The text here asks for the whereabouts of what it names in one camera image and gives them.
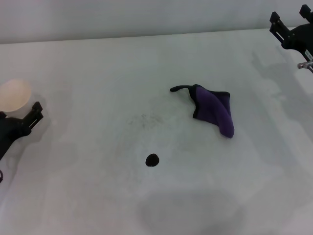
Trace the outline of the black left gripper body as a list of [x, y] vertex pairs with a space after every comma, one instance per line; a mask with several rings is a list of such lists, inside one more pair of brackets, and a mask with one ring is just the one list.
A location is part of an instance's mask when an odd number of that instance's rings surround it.
[[31, 133], [28, 116], [24, 118], [8, 117], [4, 112], [0, 112], [0, 158], [2, 159], [12, 143]]

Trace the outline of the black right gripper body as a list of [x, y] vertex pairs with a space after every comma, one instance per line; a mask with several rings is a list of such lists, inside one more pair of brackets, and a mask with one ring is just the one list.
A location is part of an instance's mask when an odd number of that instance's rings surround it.
[[313, 58], [313, 25], [311, 23], [300, 25], [290, 31], [285, 49], [300, 52], [305, 59]]

